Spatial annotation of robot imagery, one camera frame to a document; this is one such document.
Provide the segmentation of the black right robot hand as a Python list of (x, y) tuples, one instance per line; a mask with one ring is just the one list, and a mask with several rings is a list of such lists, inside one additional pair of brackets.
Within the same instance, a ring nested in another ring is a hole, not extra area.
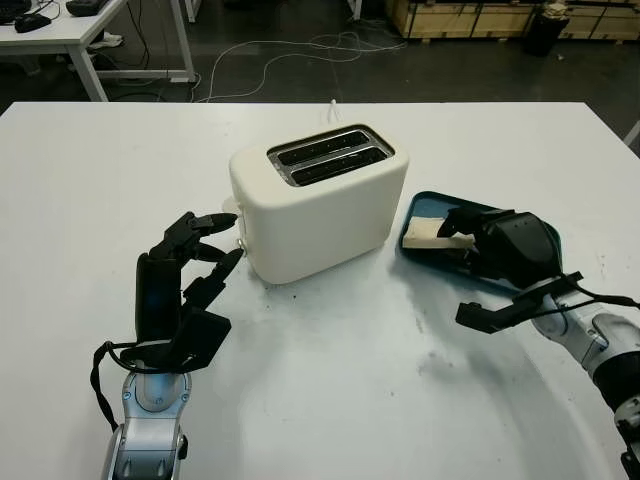
[(458, 207), (451, 209), (437, 236), (471, 235), (465, 254), (471, 274), (506, 280), (525, 289), (562, 274), (560, 249), (545, 222), (530, 212)]

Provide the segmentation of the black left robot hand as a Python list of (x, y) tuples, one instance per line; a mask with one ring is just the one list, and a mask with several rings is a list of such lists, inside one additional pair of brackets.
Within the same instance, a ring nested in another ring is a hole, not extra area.
[(135, 331), (139, 343), (173, 337), (182, 307), (182, 268), (192, 260), (220, 266), (229, 258), (202, 239), (230, 229), (237, 219), (233, 213), (198, 217), (188, 211), (165, 230), (156, 246), (138, 257)]

